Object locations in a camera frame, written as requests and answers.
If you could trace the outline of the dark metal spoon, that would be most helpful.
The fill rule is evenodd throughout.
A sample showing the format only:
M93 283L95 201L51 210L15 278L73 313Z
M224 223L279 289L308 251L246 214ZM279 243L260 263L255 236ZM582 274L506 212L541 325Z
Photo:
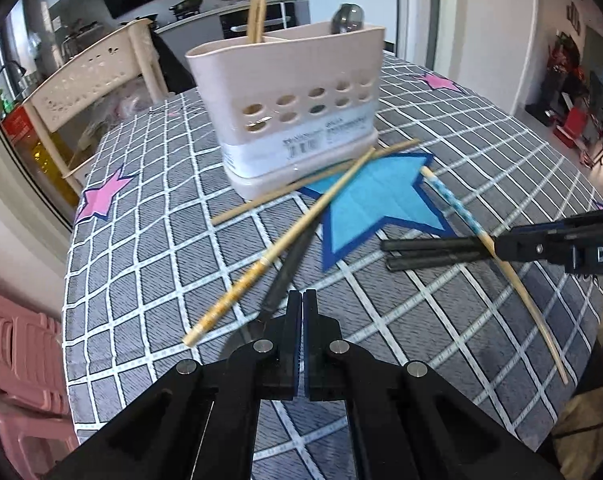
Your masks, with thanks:
M363 29L364 12L356 3L343 3L331 20L331 34L347 34Z

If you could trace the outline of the kitchen counter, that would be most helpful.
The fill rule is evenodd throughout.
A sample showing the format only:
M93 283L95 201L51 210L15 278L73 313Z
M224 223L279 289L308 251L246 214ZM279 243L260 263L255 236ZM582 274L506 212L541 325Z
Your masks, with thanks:
M279 4L279 3L287 3L297 0L267 0L268 6L270 4ZM245 11L250 8L250 4L247 1L244 2L236 2L233 4L229 4L228 6L221 6L217 9L208 10L205 12L200 12L198 14L194 14L192 16L188 16L187 18L183 18L183 20L178 20L169 23L168 25L164 25L162 27L155 28L155 32L157 34L162 34L163 32L168 32L168 30L172 30L182 25L187 25L192 22L196 22L202 20L203 18L210 18L211 16L221 16L226 15L233 12Z

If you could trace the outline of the patterned bamboo chopstick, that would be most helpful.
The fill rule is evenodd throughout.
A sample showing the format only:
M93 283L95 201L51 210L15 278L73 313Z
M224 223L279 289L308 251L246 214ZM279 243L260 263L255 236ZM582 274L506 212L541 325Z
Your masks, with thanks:
M258 282L259 278L265 274L274 260L276 260L285 249L288 249L300 234L303 234L308 226L319 217L321 212L330 205L332 200L341 189L346 186L350 180L356 176L357 172L373 157L376 153L375 148L370 148L356 162L346 170L346 172L326 191L313 206L303 214L268 250L257 260L239 279L234 283L228 292L225 292L195 323L193 327L183 336L182 342L187 347L192 348L208 333L218 321L227 314L245 294Z

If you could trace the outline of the blue dotted chopstick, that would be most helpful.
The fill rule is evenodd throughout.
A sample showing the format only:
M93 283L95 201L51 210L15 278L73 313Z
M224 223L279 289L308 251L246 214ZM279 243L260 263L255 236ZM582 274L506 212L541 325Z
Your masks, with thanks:
M458 200L457 196L455 196L449 190L449 188L446 187L446 184L443 183L443 181L440 180L439 177L437 177L436 174L434 174L434 172L428 167L422 166L420 171L424 180L429 184L429 186L458 214L458 216L465 222L471 231L478 237L480 243L483 244L488 250L489 254L492 256L492 259L495 260L495 263L498 264L504 277L510 282L515 292L517 292L519 298L522 299L524 306L533 319L538 332L540 333L551 354L553 362L557 368L557 372L559 373L559 377L562 379L563 384L567 385L568 374L561 356L561 352L559 352L559 346L556 343L555 337L547 322L545 322L540 309L533 301L533 298L531 298L527 288L523 284L522 280L518 277L518 274L515 272L513 266L497 256L497 253L495 252L495 241L493 238L465 208L460 200Z

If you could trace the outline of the black chopstick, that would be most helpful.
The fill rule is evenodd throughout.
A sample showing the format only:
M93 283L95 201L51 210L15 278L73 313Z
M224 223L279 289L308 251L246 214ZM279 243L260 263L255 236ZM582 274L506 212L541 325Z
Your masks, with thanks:
M385 260L386 269L390 272L439 268L491 259L489 252L479 250L462 250L462 252L407 252L400 256L390 256Z
M446 250L446 252L487 252L476 236L413 238L413 240L382 240L382 252L416 252L417 250Z

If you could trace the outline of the grey checked tablecloth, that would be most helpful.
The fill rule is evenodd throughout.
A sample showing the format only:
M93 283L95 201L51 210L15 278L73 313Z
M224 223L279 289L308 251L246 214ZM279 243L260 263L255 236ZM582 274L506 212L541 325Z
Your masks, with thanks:
M515 117L472 90L387 56L375 127L383 145L418 140L431 168L489 233L553 221L603 204L577 166ZM76 436L88 440L179 361L217 361L258 312L264 278L196 347L182 337L312 205L294 192L241 212L196 91L105 133L88 173L105 208L70 238L63 354ZM601 360L603 281L546 262L517 273L548 322L557 368L518 294L491 260L390 272L381 243L413 238L393 212L373 210L353 242L315 234L292 286L375 358L433 367L531 448Z

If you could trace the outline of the plain wooden chopstick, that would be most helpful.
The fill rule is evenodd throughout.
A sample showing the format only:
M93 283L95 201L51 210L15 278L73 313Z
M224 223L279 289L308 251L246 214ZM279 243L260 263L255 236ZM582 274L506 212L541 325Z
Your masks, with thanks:
M397 144L390 145L388 148L380 148L371 155L370 160L375 160L385 156L407 151L409 148L415 148L420 143L421 141L419 139L411 139L408 141L403 141ZM241 206L237 206L236 208L230 209L226 212L223 212L222 214L218 214L218 216L212 219L213 226L219 226L219 224L221 223L239 217L241 214L244 214L244 212L251 211L259 206L272 202L277 198L288 195L294 191L298 191L311 183L315 183L322 179L335 176L335 174L345 172L353 165L355 165L355 162L353 160L341 162L340 164L331 166L330 168L324 169L320 172L316 172L315 174L311 174L308 177L304 177L303 179L285 185L283 186L283 188L279 188L278 190L262 195L258 198L255 198L254 200L250 200L249 202Z

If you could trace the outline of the blue star sticker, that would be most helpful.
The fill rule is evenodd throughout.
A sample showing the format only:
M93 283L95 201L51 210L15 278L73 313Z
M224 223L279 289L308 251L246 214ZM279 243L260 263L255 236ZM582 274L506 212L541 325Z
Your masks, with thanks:
M322 270L392 224L427 234L452 236L451 225L422 188L422 166L431 153L385 156L367 162L321 214Z

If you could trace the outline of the pink plastic stool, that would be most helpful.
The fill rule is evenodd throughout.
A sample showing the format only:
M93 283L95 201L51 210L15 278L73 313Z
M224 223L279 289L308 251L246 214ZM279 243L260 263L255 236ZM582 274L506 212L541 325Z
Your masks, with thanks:
M70 420L60 336L61 323L0 295L0 392L10 410L0 412L0 442L24 479L55 465L53 452L78 446Z

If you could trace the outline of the beige utensil holder caddy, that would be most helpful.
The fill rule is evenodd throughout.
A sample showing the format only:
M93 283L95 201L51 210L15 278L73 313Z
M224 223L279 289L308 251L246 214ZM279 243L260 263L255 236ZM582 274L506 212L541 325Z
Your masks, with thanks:
M234 191L254 200L375 145L384 46L382 26L320 22L189 50Z

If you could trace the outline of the white perforated chair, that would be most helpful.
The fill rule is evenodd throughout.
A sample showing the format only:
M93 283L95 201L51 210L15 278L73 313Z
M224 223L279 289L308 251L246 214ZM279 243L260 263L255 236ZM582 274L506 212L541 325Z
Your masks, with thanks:
M151 38L151 21L133 20L74 56L24 101L39 141L62 178L80 194L82 186L51 140L77 114L134 78L142 77L152 102L168 98L168 89Z

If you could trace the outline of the chopstick standing in caddy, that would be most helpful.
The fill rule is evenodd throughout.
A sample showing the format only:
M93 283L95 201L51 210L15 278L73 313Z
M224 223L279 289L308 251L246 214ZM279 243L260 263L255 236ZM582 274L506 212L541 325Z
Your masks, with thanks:
M247 18L247 41L252 44L256 38L256 23L257 23L257 11L259 6L259 0L251 0L250 10L248 10Z

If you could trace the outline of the black handled utensil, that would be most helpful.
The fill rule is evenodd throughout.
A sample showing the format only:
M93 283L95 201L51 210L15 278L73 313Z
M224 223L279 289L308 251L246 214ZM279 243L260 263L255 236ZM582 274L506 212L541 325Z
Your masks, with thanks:
M268 322L277 312L280 303L288 296L288 287L292 284L293 278L305 258L320 221L320 217L315 218L311 225L296 238L265 297L262 298L258 315L228 338L220 351L219 359L228 359L231 353L243 344L262 338Z

